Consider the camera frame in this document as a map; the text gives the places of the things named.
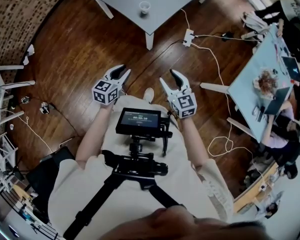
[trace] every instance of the white cable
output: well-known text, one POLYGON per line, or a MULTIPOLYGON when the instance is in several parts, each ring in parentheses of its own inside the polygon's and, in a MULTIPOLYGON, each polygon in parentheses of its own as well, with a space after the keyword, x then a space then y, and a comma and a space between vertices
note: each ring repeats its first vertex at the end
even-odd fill
POLYGON ((188 21, 188 17, 187 17, 186 11, 184 9, 180 9, 180 10, 184 12, 185 20, 186 20, 186 23, 188 24, 188 29, 190 29, 190 24, 189 24, 189 21, 188 21))
MULTIPOLYGON (((10 113, 12 113, 12 114, 15 114, 14 112, 12 112, 12 111, 10 111, 10 110, 6 110, 6 109, 2 109, 1 111, 7 111, 7 112, 10 112, 10 113)), ((36 135, 36 136, 38 136, 39 137, 39 139, 40 140, 42 140, 43 141, 43 143, 48 147, 48 149, 50 150, 50 152, 51 153, 53 153, 53 151, 52 151, 52 149, 49 147, 49 145, 30 127, 30 125, 28 124, 28 121, 29 121, 29 117, 27 116, 26 117, 26 122, 20 117, 20 116, 18 116, 18 118, 22 121, 22 122, 24 122, 29 128, 30 128, 30 130, 36 135)))
POLYGON ((222 36, 218 36, 218 35, 209 35, 209 34, 199 34, 199 35, 195 35, 195 37, 196 37, 196 38, 199 38, 199 37, 211 37, 211 38, 221 38, 221 39, 240 40, 240 41, 251 41, 251 42, 257 42, 257 41, 258 41, 258 40, 250 40, 250 39, 222 37, 222 36))
MULTIPOLYGON (((180 10, 184 12, 185 20, 186 20, 186 23, 188 24, 188 29, 190 29, 190 24, 189 24, 189 21, 188 21, 188 17, 187 17, 186 11, 184 9, 180 9, 180 10)), ((195 35, 195 37, 196 38, 199 38, 199 37, 212 37, 212 38, 222 38, 222 39, 229 39, 229 40, 240 40, 240 41, 257 42, 257 40, 248 40, 248 39, 240 39, 240 38, 230 38, 230 37, 222 37, 222 36, 208 35, 208 34, 199 34, 199 35, 195 35)))
MULTIPOLYGON (((215 59, 216 65, 217 65, 217 67, 218 67, 218 75, 219 75, 219 78, 220 78, 220 80, 221 80, 222 85, 224 86, 224 81, 222 80, 221 74, 220 74, 219 63, 218 63, 217 57, 215 56, 215 54, 213 53, 213 51, 212 51, 210 48, 200 47, 200 46, 198 46, 198 45, 196 45, 196 44, 194 44, 194 43, 192 43, 191 45, 197 47, 198 49, 208 50, 208 51, 211 52, 211 54, 213 55, 213 57, 214 57, 214 59, 215 59)), ((228 106, 228 111, 229 111, 229 114, 230 114, 230 117, 231 117, 231 112, 230 112, 230 106, 229 106, 229 98, 228 98, 228 95, 225 94, 225 97, 226 97, 226 103, 227 103, 227 106, 228 106)), ((212 157, 219 157, 219 156, 223 156, 223 155, 225 155, 225 154, 228 154, 228 153, 230 153, 231 151, 236 150, 236 149, 245 149, 245 150, 247 150, 247 151, 248 151, 249 153, 251 153, 251 155, 252 155, 252 164, 253 164, 254 168, 255 168, 255 169, 257 170, 257 172, 261 175, 262 181, 265 182, 264 176, 263 176, 262 173, 257 169, 257 167, 256 167, 256 165, 255 165, 255 162, 254 162, 254 154, 253 154, 249 149, 247 149, 247 148, 244 147, 244 146, 238 146, 238 147, 235 147, 235 148, 234 148, 234 142, 233 142, 233 140, 230 139, 230 134, 231 134, 231 130, 232 130, 232 123, 231 123, 231 122, 229 122, 229 123, 230 123, 230 131, 229 131, 228 137, 226 137, 226 136, 217 136, 217 137, 215 137, 215 138, 211 141, 210 145, 209 145, 208 148, 207 148, 208 153, 209 153, 212 157), (225 147, 225 152, 222 153, 222 154, 216 154, 216 155, 215 155, 215 154, 211 154, 211 152, 210 152, 210 146, 212 145, 212 143, 213 143, 216 139, 221 139, 221 138, 222 138, 222 139, 223 139, 223 138, 226 138, 226 143, 225 143, 225 146, 224 146, 224 147, 225 147), (227 148, 228 142, 231 143, 231 148, 230 148, 230 149, 227 148)))

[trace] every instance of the hand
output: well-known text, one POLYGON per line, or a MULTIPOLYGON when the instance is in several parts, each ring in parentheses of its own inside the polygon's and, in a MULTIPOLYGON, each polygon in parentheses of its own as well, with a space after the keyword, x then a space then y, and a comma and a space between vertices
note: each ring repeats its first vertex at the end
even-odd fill
POLYGON ((284 34, 284 30, 282 28, 279 28, 278 32, 276 33, 276 36, 278 38, 282 38, 283 34, 284 34))

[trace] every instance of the camera monitor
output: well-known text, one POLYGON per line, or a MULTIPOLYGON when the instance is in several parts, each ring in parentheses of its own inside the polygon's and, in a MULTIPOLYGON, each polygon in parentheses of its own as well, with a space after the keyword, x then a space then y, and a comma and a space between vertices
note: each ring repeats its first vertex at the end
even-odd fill
POLYGON ((136 108, 122 110, 115 131, 117 134, 156 137, 161 134, 161 112, 136 108))

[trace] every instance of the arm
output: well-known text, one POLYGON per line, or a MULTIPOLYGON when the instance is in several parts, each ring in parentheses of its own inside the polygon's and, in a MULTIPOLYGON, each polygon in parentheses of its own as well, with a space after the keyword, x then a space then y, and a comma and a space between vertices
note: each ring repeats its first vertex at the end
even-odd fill
POLYGON ((265 146, 268 146, 269 140, 270 140, 270 134, 272 130, 272 125, 274 124, 275 116, 274 115, 269 115, 269 120, 268 120, 268 125, 266 126, 264 133, 263 133, 263 138, 261 143, 265 146))
POLYGON ((290 108, 292 108, 292 104, 290 103, 290 101, 289 100, 286 100, 283 104, 282 104, 282 106, 280 107, 280 112, 282 111, 282 110, 287 110, 287 109, 290 109, 290 108))
POLYGON ((89 130, 84 135, 76 152, 75 160, 81 168, 85 168, 88 159, 97 156, 103 143, 108 128, 109 119, 114 103, 108 106, 101 106, 95 116, 89 130))
POLYGON ((181 119, 181 124, 188 160, 198 169, 209 159, 207 149, 191 117, 181 119))
POLYGON ((279 29, 278 29, 278 32, 276 34, 279 38, 281 38, 282 35, 283 35, 284 24, 285 24, 285 21, 282 18, 280 18, 279 19, 279 26, 278 26, 279 29))

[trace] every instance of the laptop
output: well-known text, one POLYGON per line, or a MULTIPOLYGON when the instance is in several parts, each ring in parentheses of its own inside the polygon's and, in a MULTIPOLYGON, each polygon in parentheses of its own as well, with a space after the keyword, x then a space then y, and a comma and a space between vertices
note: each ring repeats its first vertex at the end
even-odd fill
POLYGON ((274 95, 274 99, 269 103, 264 114, 276 115, 278 114, 282 104, 284 103, 290 87, 277 89, 274 95))
POLYGON ((290 78, 300 83, 300 69, 296 58, 286 56, 281 56, 281 58, 290 75, 290 78))

